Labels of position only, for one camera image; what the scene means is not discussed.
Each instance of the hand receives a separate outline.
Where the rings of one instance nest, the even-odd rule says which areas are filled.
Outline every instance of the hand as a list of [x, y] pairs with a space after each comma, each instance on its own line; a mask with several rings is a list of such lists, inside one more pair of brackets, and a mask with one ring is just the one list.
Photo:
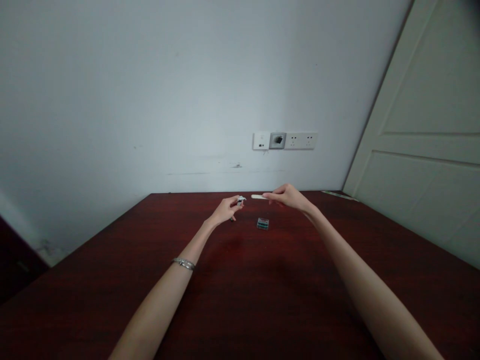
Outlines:
[[244, 208], [244, 202], [242, 201], [240, 206], [237, 205], [237, 200], [239, 199], [240, 195], [235, 195], [226, 199], [223, 199], [215, 209], [213, 214], [210, 216], [209, 220], [211, 220], [215, 225], [220, 225], [224, 221], [232, 218], [233, 221], [237, 221], [234, 214]]
[[268, 199], [268, 203], [272, 204], [276, 202], [280, 206], [283, 204], [300, 210], [301, 212], [306, 212], [312, 203], [303, 196], [296, 188], [291, 184], [283, 184], [279, 188], [273, 190], [273, 192], [266, 192], [262, 195], [264, 198]]

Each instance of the wrist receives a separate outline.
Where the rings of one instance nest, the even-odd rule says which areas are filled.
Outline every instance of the wrist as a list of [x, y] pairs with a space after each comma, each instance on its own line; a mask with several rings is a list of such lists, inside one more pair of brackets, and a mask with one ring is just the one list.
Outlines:
[[215, 219], [213, 218], [212, 216], [210, 216], [207, 220], [205, 220], [203, 222], [203, 225], [205, 225], [206, 227], [210, 228], [211, 230], [215, 229], [218, 225], [220, 225], [220, 223]]
[[305, 205], [305, 207], [300, 210], [304, 215], [312, 217], [316, 212], [319, 212], [319, 208], [313, 205], [310, 201]]

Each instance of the wall outlet panel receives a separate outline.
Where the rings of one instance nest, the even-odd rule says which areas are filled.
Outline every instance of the wall outlet panel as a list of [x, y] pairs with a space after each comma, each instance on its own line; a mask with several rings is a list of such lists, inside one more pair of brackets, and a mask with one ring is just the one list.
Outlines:
[[283, 149], [285, 147], [286, 132], [272, 132], [270, 134], [270, 149]]
[[270, 145], [270, 132], [258, 131], [253, 133], [253, 150], [268, 150]]
[[285, 150], [313, 150], [318, 132], [287, 132]]

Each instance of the bracelet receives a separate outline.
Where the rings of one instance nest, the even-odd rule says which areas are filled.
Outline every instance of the bracelet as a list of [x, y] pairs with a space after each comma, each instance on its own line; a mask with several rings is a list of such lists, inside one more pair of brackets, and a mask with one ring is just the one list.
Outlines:
[[187, 268], [188, 270], [194, 270], [195, 269], [195, 264], [191, 261], [188, 261], [187, 259], [182, 259], [181, 257], [176, 257], [172, 261], [172, 263], [178, 263], [178, 265], [183, 266]]

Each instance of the wooden table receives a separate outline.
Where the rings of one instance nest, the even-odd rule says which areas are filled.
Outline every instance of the wooden table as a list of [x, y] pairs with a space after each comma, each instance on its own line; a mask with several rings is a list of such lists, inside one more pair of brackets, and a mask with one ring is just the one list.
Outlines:
[[[480, 271], [364, 204], [304, 194], [445, 358], [479, 356]], [[149, 195], [0, 308], [1, 357], [106, 358], [171, 259], [232, 195]], [[211, 235], [158, 358], [382, 357], [303, 215], [248, 199], [237, 219]]]

